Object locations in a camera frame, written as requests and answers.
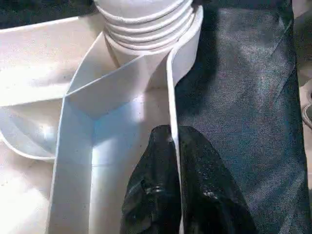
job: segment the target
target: white surface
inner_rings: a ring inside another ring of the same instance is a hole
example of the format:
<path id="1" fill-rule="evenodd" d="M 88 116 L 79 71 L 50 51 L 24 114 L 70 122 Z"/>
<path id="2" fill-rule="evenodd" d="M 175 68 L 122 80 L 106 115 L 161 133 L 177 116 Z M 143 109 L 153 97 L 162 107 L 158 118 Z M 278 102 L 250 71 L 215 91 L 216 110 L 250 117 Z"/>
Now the white surface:
<path id="1" fill-rule="evenodd" d="M 160 18 L 186 0 L 96 0 L 99 11 L 112 22 L 142 23 Z"/>
<path id="2" fill-rule="evenodd" d="M 0 30 L 0 106 L 62 98 L 103 24 L 94 14 Z"/>
<path id="3" fill-rule="evenodd" d="M 43 234 L 53 165 L 17 155 L 0 139 L 0 233 Z"/>
<path id="4" fill-rule="evenodd" d="M 0 30 L 0 132 L 13 151 L 54 159 L 62 98 L 103 24 L 97 13 Z M 88 54 L 88 72 L 115 69 L 107 50 Z"/>

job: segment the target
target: plastic container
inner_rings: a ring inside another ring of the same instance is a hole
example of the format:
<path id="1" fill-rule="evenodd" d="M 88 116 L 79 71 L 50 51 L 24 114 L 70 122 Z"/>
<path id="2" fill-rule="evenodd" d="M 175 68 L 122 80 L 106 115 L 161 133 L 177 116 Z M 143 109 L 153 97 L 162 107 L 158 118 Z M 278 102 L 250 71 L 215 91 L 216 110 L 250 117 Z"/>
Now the plastic container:
<path id="1" fill-rule="evenodd" d="M 194 63 L 202 19 L 200 7 L 189 31 L 159 51 L 115 43 L 112 52 L 124 64 L 98 77 L 107 57 L 97 58 L 87 76 L 98 47 L 109 42 L 109 36 L 98 36 L 63 99 L 47 233 L 119 232 L 128 179 L 151 130 L 170 124 L 177 142 L 174 85 Z"/>

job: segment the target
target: dark gray fabric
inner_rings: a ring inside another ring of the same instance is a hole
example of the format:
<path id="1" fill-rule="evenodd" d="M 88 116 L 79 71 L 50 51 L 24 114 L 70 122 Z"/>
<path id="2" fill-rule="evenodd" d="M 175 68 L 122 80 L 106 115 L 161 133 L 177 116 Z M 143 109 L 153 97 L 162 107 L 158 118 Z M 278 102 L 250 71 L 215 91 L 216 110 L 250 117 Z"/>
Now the dark gray fabric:
<path id="1" fill-rule="evenodd" d="M 0 0 L 0 29 L 94 12 L 92 0 Z"/>
<path id="2" fill-rule="evenodd" d="M 236 2 L 204 4 L 195 65 L 175 89 L 178 123 L 219 152 L 260 233 L 312 233 L 292 6 Z"/>

